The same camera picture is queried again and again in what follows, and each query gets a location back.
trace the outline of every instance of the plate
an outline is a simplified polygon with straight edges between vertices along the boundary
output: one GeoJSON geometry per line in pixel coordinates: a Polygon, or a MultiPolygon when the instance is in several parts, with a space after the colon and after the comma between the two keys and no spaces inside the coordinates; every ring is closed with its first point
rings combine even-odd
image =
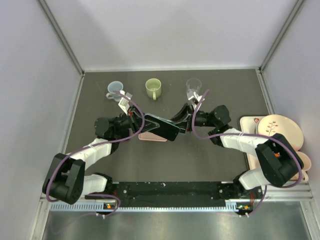
{"type": "Polygon", "coordinates": [[[265,136],[282,134],[295,151],[299,151],[304,144],[304,135],[298,124],[282,115],[272,114],[262,118],[258,123],[257,132],[265,136]]]}

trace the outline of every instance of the dark gray table surface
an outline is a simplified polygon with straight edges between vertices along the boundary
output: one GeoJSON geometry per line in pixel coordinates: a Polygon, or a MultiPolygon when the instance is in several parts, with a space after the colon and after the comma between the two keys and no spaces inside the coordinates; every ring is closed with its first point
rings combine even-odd
{"type": "MultiPolygon", "coordinates": [[[[106,98],[110,82],[121,81],[144,113],[169,119],[188,102],[186,81],[190,78],[201,80],[201,94],[210,89],[201,110],[210,112],[218,105],[226,105],[232,119],[230,125],[237,129],[242,116],[268,114],[254,69],[86,73],[66,151],[74,151],[95,139],[97,118],[112,118],[122,113],[117,102],[106,98]],[[162,95],[157,101],[146,94],[145,83],[150,78],[162,82],[162,95]]],[[[196,130],[207,136],[212,128],[196,130]]],[[[243,153],[187,133],[179,134],[173,142],[133,138],[121,143],[115,153],[99,160],[86,174],[99,172],[113,177],[114,181],[126,182],[231,181],[246,169],[243,153]]]]}

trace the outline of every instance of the glass cup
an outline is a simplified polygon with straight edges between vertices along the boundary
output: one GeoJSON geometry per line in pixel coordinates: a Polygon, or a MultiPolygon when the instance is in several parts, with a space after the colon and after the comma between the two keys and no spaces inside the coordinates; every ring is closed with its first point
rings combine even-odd
{"type": "Polygon", "coordinates": [[[199,94],[201,86],[201,81],[198,78],[190,78],[188,81],[186,81],[186,93],[194,91],[199,94]]]}
{"type": "Polygon", "coordinates": [[[120,102],[121,96],[116,94],[115,91],[121,91],[124,89],[124,85],[120,81],[113,81],[108,85],[108,93],[106,94],[107,99],[113,99],[116,102],[120,102]]]}

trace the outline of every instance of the white wall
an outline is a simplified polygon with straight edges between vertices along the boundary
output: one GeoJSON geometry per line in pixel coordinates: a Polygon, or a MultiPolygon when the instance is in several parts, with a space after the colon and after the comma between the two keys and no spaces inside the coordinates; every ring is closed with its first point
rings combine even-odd
{"type": "Polygon", "coordinates": [[[28,237],[80,80],[36,0],[0,7],[0,238],[28,237]]]}
{"type": "Polygon", "coordinates": [[[307,0],[265,70],[276,112],[300,125],[308,172],[320,210],[320,1],[307,0]]]}
{"type": "Polygon", "coordinates": [[[296,0],[46,0],[85,70],[259,67],[296,0]]]}

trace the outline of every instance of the smartphone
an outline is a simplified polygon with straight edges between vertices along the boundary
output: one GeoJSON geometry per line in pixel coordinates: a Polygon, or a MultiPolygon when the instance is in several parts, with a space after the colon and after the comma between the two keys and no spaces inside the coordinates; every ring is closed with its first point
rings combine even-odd
{"type": "Polygon", "coordinates": [[[168,122],[167,119],[150,113],[146,113],[144,118],[158,126],[157,128],[149,130],[148,132],[158,135],[164,139],[168,139],[169,141],[174,141],[180,132],[180,128],[168,122]]]}

